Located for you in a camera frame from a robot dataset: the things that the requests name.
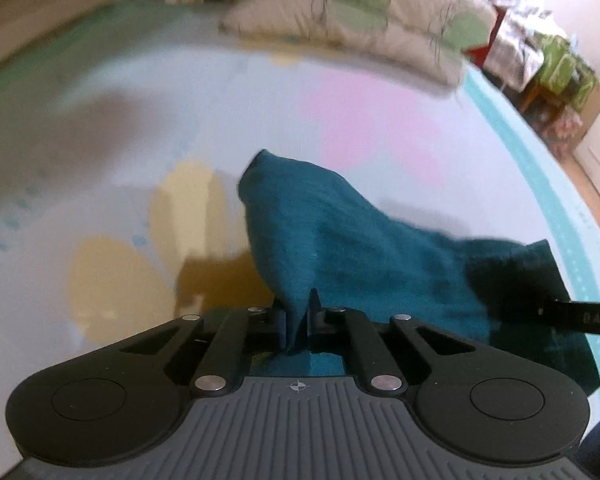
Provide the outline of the grey plaid cloth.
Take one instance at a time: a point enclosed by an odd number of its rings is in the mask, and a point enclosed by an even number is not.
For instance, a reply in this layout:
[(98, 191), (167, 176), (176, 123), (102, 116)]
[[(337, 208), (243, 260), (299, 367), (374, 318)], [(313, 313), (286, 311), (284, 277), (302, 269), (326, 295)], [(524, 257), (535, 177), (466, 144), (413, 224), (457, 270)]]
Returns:
[(529, 6), (521, 0), (491, 0), (498, 12), (498, 24), (482, 70), (504, 87), (518, 93), (544, 63), (542, 37), (554, 29), (553, 11)]

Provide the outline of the floral storage box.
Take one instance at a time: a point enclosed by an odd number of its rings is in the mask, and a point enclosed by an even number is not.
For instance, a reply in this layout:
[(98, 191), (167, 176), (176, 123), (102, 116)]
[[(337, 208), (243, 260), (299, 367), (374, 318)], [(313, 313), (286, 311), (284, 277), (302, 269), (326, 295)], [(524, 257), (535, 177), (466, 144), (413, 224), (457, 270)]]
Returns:
[(571, 153), (571, 145), (582, 127), (580, 115), (567, 106), (541, 131), (540, 137), (556, 159), (563, 159)]

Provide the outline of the wooden side table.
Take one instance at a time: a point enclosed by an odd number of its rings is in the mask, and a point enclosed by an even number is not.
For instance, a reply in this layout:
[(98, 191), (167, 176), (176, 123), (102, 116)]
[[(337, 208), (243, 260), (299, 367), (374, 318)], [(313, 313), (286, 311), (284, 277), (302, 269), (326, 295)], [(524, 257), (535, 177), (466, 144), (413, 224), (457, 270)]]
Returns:
[(562, 114), (569, 103), (561, 94), (556, 94), (536, 80), (532, 80), (529, 82), (527, 88), (524, 89), (524, 92), (521, 93), (520, 101), (517, 105), (518, 113), (523, 115), (537, 100), (545, 103), (545, 107), (548, 109), (548, 122), (552, 122)]

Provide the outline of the teal pants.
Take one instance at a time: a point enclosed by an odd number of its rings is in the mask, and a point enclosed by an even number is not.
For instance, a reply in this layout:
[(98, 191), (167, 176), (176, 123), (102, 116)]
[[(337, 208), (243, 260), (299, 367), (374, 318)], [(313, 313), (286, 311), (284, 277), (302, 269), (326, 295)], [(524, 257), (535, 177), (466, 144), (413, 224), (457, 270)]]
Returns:
[(254, 264), (286, 313), (286, 346), (262, 375), (330, 376), (336, 356), (306, 346), (310, 297), (378, 323), (407, 313), (462, 337), (600, 386), (588, 340), (518, 320), (535, 300), (568, 296), (550, 244), (452, 238), (394, 220), (336, 172), (260, 152), (238, 184)]

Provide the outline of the leaf print pillow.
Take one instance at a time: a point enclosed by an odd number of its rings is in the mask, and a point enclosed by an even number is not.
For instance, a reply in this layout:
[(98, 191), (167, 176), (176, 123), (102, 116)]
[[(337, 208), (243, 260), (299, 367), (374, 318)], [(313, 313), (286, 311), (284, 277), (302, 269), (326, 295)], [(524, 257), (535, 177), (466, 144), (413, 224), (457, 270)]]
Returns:
[(488, 0), (237, 0), (222, 26), (385, 58), (455, 88), (466, 52), (488, 44), (497, 19)]

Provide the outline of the green patterned bag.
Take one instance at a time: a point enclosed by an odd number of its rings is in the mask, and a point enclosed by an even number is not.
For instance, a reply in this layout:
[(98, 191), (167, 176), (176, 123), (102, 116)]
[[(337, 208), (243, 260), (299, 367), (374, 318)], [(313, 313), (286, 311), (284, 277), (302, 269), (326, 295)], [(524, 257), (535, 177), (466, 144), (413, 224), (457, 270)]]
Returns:
[(561, 96), (569, 89), (569, 106), (580, 112), (597, 84), (596, 73), (580, 55), (571, 50), (570, 42), (562, 36), (537, 32), (535, 38), (539, 40), (544, 56), (535, 79), (556, 96)]

